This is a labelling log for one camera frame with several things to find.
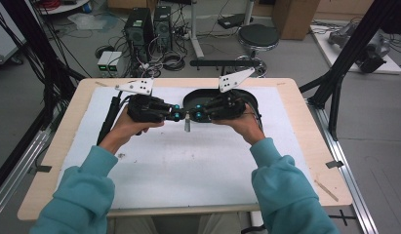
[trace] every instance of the white board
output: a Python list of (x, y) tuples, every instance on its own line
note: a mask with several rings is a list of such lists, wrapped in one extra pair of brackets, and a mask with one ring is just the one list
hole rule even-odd
[[(318, 25), (311, 25), (310, 28), (313, 31), (323, 31), (327, 30), (328, 27), (326, 26), (318, 26)], [(331, 45), (328, 43), (328, 38), (331, 32), (327, 32), (324, 34), (321, 33), (315, 33), (313, 34), (315, 36), (316, 42), (318, 43), (322, 54), (324, 55), (325, 59), (327, 60), (328, 64), (332, 66), (337, 60), (338, 56), (340, 55), (341, 48), (339, 45)], [(380, 74), (401, 74), (401, 68), (389, 57), (389, 56), (384, 56), (382, 59), (386, 61), (383, 65), (381, 65), (377, 70), (375, 70), (373, 73), (380, 73)], [(349, 68), (349, 71), (354, 71), (354, 72), (362, 72), (361, 69), (358, 67), (357, 64), (352, 64), (351, 68)]]
[[(182, 106), (183, 97), (194, 90), (155, 88), (153, 95)], [(266, 136), (274, 138), (282, 155), (292, 155), (312, 181), (277, 90), (245, 90), (258, 99)], [(117, 95), (113, 88), (95, 90), (62, 170), (85, 160), (97, 141), (111, 98)], [(255, 204), (251, 172), (257, 166), (249, 147), (227, 126), (192, 122), (191, 132), (186, 133), (184, 121), (167, 121), (162, 128), (133, 136), (118, 150), (125, 156), (108, 175), (116, 184), (112, 209)]]

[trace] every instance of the teal sweatshirt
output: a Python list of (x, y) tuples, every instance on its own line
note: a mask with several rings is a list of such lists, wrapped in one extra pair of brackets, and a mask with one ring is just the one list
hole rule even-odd
[[(258, 164), (252, 184), (270, 233), (339, 233), (291, 156), (282, 157), (271, 138), (253, 145), (251, 152)], [(117, 162), (93, 146), (81, 167), (65, 170), (54, 198), (29, 233), (105, 234), (114, 199), (114, 183), (107, 175)]]

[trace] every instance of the computer tower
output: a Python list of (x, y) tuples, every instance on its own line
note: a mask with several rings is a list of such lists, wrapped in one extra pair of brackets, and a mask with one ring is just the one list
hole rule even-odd
[(131, 53), (137, 53), (142, 62), (151, 61), (155, 44), (149, 9), (133, 8), (124, 26), (124, 31)]
[(169, 6), (157, 6), (154, 12), (154, 31), (157, 50), (167, 52), (173, 50), (172, 8)]

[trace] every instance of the person's right hand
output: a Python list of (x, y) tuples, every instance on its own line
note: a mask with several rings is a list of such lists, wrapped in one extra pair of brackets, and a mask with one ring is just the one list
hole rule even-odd
[(230, 120), (214, 120), (212, 123), (230, 126), (251, 145), (254, 145), (259, 140), (265, 138), (264, 133), (259, 128), (255, 113), (248, 104), (246, 104), (246, 109), (239, 118)]

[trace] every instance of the chair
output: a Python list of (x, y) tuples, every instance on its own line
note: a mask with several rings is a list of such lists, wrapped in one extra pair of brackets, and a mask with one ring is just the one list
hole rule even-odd
[(262, 24), (249, 24), (241, 27), (238, 32), (238, 40), (250, 52), (247, 56), (239, 57), (237, 60), (258, 60), (260, 65), (255, 67), (257, 77), (264, 77), (267, 72), (266, 63), (256, 57), (258, 52), (270, 51), (279, 43), (279, 35), (274, 27)]

